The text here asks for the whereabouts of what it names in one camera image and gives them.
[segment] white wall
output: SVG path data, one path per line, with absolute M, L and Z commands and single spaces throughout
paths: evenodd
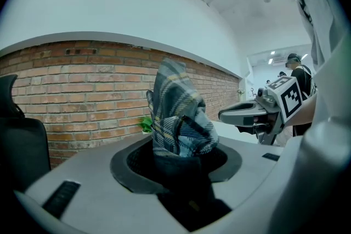
M 250 64 L 248 57 L 246 57 L 245 61 L 241 64 L 242 65 L 242 73 L 244 79 L 239 82 L 239 88 L 243 89 L 245 93 L 243 96 L 240 97 L 242 101 L 244 100 L 251 100 L 254 98 L 251 88 L 254 88 L 254 77 L 253 77 L 253 69 Z
M 0 15 L 0 55 L 79 39 L 161 49 L 241 77 L 231 28 L 201 0 L 8 0 Z
M 302 64 L 306 65 L 311 69 L 312 74 L 315 73 L 312 58 L 308 55 L 305 59 L 302 60 Z M 291 70 L 288 70 L 285 67 L 285 64 L 273 66 L 273 65 L 258 65 L 253 68 L 253 81 L 255 93 L 257 93 L 258 88 L 263 88 L 267 80 L 273 82 L 278 79 L 279 72 L 284 71 L 286 75 L 291 75 Z

